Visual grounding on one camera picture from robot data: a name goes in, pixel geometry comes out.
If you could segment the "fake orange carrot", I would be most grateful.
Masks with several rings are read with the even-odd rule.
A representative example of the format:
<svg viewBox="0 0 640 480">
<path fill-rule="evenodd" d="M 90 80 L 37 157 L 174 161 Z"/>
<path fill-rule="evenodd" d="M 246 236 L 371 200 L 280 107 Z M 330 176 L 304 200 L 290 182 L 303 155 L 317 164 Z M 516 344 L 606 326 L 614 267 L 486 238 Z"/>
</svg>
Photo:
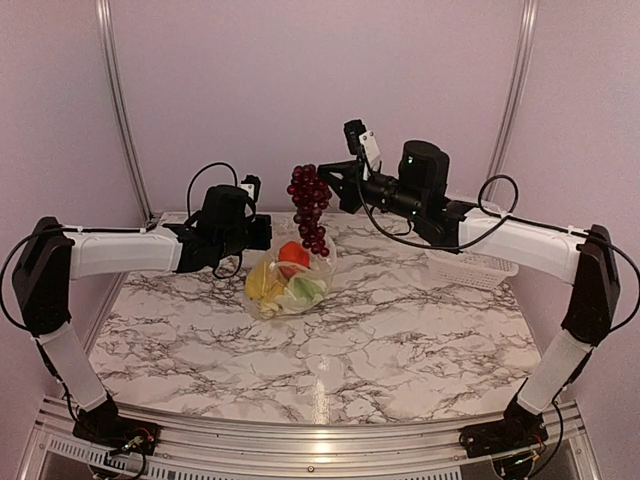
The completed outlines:
<svg viewBox="0 0 640 480">
<path fill-rule="evenodd" d="M 293 263 L 305 268 L 310 267 L 309 252 L 296 241 L 287 242 L 279 249 L 278 261 Z"/>
</svg>

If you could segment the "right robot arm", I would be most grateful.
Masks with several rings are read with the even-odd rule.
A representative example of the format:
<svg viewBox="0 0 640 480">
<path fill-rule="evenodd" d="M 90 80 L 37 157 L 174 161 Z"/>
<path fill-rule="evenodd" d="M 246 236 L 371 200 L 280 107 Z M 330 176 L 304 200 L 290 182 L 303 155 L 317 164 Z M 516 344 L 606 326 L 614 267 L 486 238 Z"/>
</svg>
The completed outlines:
<svg viewBox="0 0 640 480">
<path fill-rule="evenodd" d="M 319 178 L 345 212 L 375 207 L 410 222 L 421 239 L 418 248 L 431 254 L 433 277 L 493 288 L 529 267 L 571 286 L 559 332 L 502 418 L 460 432 L 470 458 L 546 441 L 543 412 L 614 330 L 620 281 L 608 230 L 545 225 L 511 211 L 491 211 L 480 201 L 451 200 L 446 196 L 449 156 L 425 141 L 404 144 L 397 176 L 377 171 L 380 155 L 372 133 L 349 141 L 348 148 L 352 160 L 319 166 Z"/>
</svg>

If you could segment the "fake red grapes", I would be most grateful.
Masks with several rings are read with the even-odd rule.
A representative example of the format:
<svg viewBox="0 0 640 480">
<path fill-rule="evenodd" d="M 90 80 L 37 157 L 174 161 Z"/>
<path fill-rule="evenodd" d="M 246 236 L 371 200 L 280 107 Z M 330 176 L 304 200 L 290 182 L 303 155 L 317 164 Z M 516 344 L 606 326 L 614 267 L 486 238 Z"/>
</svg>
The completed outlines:
<svg viewBox="0 0 640 480">
<path fill-rule="evenodd" d="M 291 173 L 287 193 L 296 208 L 293 221 L 297 225 L 302 246 L 314 255 L 328 257 L 326 228 L 320 224 L 332 193 L 320 179 L 315 165 L 297 165 Z"/>
</svg>

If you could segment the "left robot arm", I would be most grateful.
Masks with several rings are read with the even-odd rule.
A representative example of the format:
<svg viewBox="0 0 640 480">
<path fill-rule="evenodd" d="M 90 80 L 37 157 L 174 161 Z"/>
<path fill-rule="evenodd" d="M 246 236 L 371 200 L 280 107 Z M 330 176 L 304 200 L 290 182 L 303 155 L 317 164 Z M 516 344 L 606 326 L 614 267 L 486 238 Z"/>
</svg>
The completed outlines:
<svg viewBox="0 0 640 480">
<path fill-rule="evenodd" d="M 117 279 L 126 273 L 216 271 L 226 258 L 266 251 L 271 219 L 257 211 L 259 192 L 259 179 L 248 175 L 236 186 L 209 188 L 201 208 L 184 222 L 144 228 L 86 228 L 46 216 L 7 254 L 1 278 L 11 282 L 20 316 L 1 310 L 29 333 L 68 400 L 76 402 L 71 411 L 76 437 L 127 449 L 136 437 L 151 444 L 157 427 L 120 415 L 72 325 L 73 284 L 89 296 L 78 303 L 92 327 L 112 305 Z"/>
</svg>

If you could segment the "clear zip top bag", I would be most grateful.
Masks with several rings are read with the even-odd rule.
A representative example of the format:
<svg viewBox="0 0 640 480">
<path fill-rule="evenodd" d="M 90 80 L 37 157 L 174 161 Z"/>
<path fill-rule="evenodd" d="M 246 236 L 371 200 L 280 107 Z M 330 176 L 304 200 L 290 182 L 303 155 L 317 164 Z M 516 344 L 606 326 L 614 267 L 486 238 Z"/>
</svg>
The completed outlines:
<svg viewBox="0 0 640 480">
<path fill-rule="evenodd" d="M 287 218 L 275 218 L 271 248 L 252 264 L 244 287 L 244 306 L 257 319 L 300 315 L 328 296 L 337 270 L 333 239 L 325 236 L 329 254 L 308 254 L 309 261 L 289 261 L 280 255 L 288 243 L 302 243 L 297 226 Z"/>
</svg>

